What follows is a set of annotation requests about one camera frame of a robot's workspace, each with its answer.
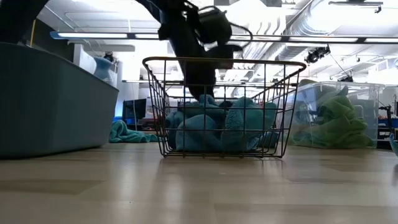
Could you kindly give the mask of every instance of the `wire basket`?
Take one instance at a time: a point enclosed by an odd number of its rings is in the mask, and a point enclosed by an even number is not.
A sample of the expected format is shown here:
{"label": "wire basket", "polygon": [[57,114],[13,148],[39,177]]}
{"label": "wire basket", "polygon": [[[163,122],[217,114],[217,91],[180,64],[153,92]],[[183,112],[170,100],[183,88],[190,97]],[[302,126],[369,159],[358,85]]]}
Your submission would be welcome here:
{"label": "wire basket", "polygon": [[[163,64],[163,73],[152,72],[149,64],[155,61]],[[196,101],[187,93],[185,81],[168,80],[167,63],[176,62],[233,63],[240,73],[248,72],[249,77],[242,77],[243,81],[237,83],[217,82],[212,85],[214,98],[204,94]],[[304,63],[181,57],[148,57],[142,63],[148,71],[155,130],[164,157],[284,156],[299,75],[306,68]],[[253,72],[242,69],[258,66],[264,75],[253,77]],[[267,74],[272,77],[279,74],[280,80],[266,83]],[[248,82],[256,79],[263,81]],[[169,95],[173,86],[180,86],[183,94]],[[287,107],[288,96],[294,97],[289,99],[290,103],[293,100],[293,106]]]}

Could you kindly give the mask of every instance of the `wooden floor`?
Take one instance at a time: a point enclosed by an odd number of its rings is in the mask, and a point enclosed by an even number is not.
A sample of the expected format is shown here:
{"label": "wooden floor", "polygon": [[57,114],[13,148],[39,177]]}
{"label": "wooden floor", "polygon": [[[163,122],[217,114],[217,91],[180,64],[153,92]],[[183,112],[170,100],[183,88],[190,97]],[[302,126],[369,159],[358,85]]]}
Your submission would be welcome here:
{"label": "wooden floor", "polygon": [[0,162],[0,223],[398,223],[388,151],[289,148],[276,159],[163,159],[109,144]]}

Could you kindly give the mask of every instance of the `ceiling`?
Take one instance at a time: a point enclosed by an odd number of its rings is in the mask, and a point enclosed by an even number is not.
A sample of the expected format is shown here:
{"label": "ceiling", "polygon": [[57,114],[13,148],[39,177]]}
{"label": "ceiling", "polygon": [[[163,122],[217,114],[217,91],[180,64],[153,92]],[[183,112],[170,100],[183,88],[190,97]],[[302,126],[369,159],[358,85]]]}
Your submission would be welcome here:
{"label": "ceiling", "polygon": [[[229,0],[229,6],[219,6],[227,10],[231,22],[249,28],[255,34],[281,34],[286,23],[303,8],[309,0],[286,0],[295,4],[284,5],[283,8],[266,7],[260,0]],[[191,1],[199,7],[214,5],[214,0]],[[334,11],[315,11],[312,17],[317,26],[329,25],[331,21],[336,26],[330,35],[398,35],[398,21],[393,19],[398,13],[398,1],[383,0],[384,5],[379,14],[373,9],[355,12],[335,8]],[[156,33],[160,24],[155,21],[146,9],[133,0],[50,0],[39,14],[38,18],[57,31],[77,32],[153,32]],[[263,43],[266,47],[252,44],[251,55],[248,57],[260,59],[271,43]],[[102,47],[135,47],[135,55],[174,56],[168,43],[157,40],[96,40],[85,44],[85,49],[91,52],[101,52]],[[398,45],[330,45],[332,56],[326,56],[309,66],[303,77],[318,80],[329,80],[344,73],[365,75],[367,70],[380,61],[398,58]],[[293,60],[303,61],[308,50],[297,55]],[[223,73],[224,81],[237,79],[237,73]]]}

